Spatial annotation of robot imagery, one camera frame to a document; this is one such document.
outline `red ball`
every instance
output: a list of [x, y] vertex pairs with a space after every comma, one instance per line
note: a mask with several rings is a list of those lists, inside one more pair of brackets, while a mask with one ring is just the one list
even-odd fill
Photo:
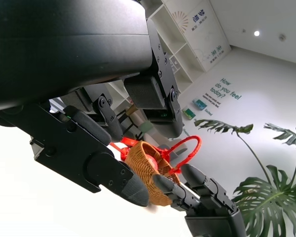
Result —
[[156, 160], [151, 155], [148, 155], [148, 154], [146, 154], [146, 158], [149, 161], [149, 163], [152, 165], [152, 167], [155, 170], [158, 170], [158, 164], [157, 164]]

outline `smoke detector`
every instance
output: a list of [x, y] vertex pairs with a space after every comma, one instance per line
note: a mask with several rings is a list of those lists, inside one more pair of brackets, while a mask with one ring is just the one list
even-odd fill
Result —
[[280, 42], [284, 42], [286, 40], [286, 35], [280, 34], [280, 36], [278, 37], [278, 39], [280, 40]]

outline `monstera leaf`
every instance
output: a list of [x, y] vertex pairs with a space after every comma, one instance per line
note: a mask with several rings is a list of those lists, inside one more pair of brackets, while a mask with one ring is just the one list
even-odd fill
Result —
[[199, 129], [201, 128], [208, 128], [207, 130], [215, 130], [215, 132], [228, 132], [230, 129], [232, 130], [231, 134], [236, 132], [238, 133], [246, 133], [249, 134], [251, 130], [253, 129], [253, 124], [249, 124], [245, 127], [237, 127], [232, 126], [227, 123], [218, 121], [218, 120], [211, 120], [211, 119], [201, 119], [194, 122], [195, 126], [199, 126]]
[[287, 184], [288, 177], [283, 170], [277, 170], [273, 165], [267, 168], [275, 186], [260, 178], [249, 177], [235, 190], [238, 196], [233, 201], [241, 210], [247, 235], [266, 237], [272, 225], [274, 237], [286, 237], [285, 213], [293, 224], [296, 237], [296, 184]]
[[285, 144], [287, 145], [296, 145], [296, 133], [290, 131], [289, 129], [285, 129], [285, 128], [281, 128], [281, 127], [278, 127], [276, 125], [273, 125], [271, 123], [266, 123], [264, 125], [264, 128], [267, 128], [267, 129], [272, 129], [274, 131], [278, 131], [278, 132], [282, 132], [281, 135], [277, 136], [277, 137], [274, 137], [274, 139], [277, 139], [277, 140], [286, 140], [286, 142], [284, 142]]

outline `red handle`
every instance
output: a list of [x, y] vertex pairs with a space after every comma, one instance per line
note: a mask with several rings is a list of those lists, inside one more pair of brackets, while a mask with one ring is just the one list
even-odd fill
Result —
[[180, 162], [179, 164], [177, 164], [176, 167], [172, 168], [170, 170], [170, 174], [173, 174], [173, 173], [181, 173], [180, 171], [180, 168], [182, 165], [188, 163], [195, 155], [196, 153], [198, 152], [198, 150], [201, 148], [201, 145], [202, 145], [202, 139], [199, 137], [199, 136], [190, 136], [190, 137], [187, 137], [185, 139], [183, 139], [182, 141], [178, 142], [177, 144], [175, 144], [170, 150], [168, 151], [163, 151], [164, 153], [162, 154], [162, 156], [169, 156], [170, 153], [175, 150], [178, 146], [180, 146], [181, 144], [183, 144], [184, 142], [187, 142], [189, 140], [192, 140], [192, 139], [196, 139], [197, 140], [197, 145], [196, 147], [194, 148], [194, 150], [187, 156], [187, 158], [185, 158], [182, 162]]
[[[172, 168], [169, 173], [173, 174], [173, 173], [181, 173], [180, 171], [180, 167], [186, 163], [188, 163], [195, 155], [196, 153], [199, 151], [199, 149], [201, 148], [202, 145], [202, 139], [199, 136], [190, 136], [187, 137], [183, 140], [181, 140], [180, 142], [178, 142], [177, 144], [175, 144], [172, 148], [170, 148], [169, 150], [162, 150], [160, 148], [154, 147], [157, 151], [159, 151], [161, 153], [161, 156], [163, 159], [165, 159], [167, 162], [170, 162], [170, 153], [172, 151], [174, 151], [178, 146], [180, 146], [181, 144], [183, 144], [184, 142], [187, 142], [189, 140], [195, 139], [197, 140], [197, 145], [195, 147], [195, 149], [187, 156], [187, 158], [185, 158], [182, 162], [180, 162], [179, 164], [177, 164], [176, 167]], [[127, 146], [131, 146], [133, 147], [134, 145], [136, 145], [138, 143], [138, 141], [124, 137], [121, 141], [121, 143], [127, 145]], [[125, 148], [119, 148], [116, 144], [111, 143], [110, 144], [112, 147], [114, 147], [115, 149], [117, 149], [120, 153], [121, 153], [121, 159], [122, 161], [125, 161], [127, 154], [129, 152], [129, 147], [125, 147]]]

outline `wicker basket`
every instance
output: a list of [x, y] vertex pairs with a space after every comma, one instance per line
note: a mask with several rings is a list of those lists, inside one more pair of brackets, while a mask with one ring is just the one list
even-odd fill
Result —
[[[156, 160], [158, 170], [152, 167], [151, 163], [146, 158], [146, 154]], [[152, 204], [168, 206], [172, 203], [172, 201], [154, 184], [152, 177], [155, 174], [161, 174], [171, 181], [180, 184], [179, 178], [175, 173], [169, 174], [169, 171], [172, 169], [171, 165], [162, 158], [161, 154], [152, 145], [147, 142], [138, 142], [130, 149], [125, 163], [139, 175], [146, 185], [149, 192], [149, 200]]]

